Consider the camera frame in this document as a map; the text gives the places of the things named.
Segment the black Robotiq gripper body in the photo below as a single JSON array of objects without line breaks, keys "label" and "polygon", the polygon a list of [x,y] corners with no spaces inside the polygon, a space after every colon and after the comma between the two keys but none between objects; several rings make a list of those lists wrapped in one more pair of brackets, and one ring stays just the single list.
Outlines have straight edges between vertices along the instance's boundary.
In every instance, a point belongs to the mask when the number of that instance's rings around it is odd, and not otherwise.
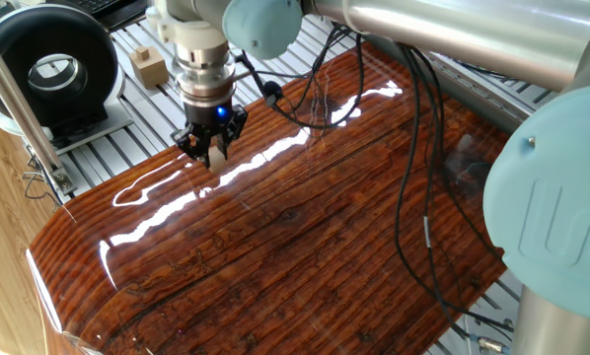
[{"label": "black Robotiq gripper body", "polygon": [[211,130],[211,137],[218,136],[220,128],[228,121],[234,110],[245,110],[231,101],[216,106],[196,106],[185,104],[187,123],[201,124]]}]

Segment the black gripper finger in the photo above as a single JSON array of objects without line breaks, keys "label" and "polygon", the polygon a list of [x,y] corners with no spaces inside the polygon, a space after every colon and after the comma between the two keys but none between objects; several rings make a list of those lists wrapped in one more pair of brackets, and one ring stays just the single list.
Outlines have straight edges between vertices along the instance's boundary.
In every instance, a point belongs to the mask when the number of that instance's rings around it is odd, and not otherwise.
[{"label": "black gripper finger", "polygon": [[201,162],[205,168],[210,167],[211,130],[209,128],[201,124],[187,123],[183,129],[175,130],[171,134],[171,139],[190,158]]},{"label": "black gripper finger", "polygon": [[220,128],[217,147],[225,159],[228,159],[230,144],[240,138],[248,116],[246,110],[234,110],[228,121]]}]

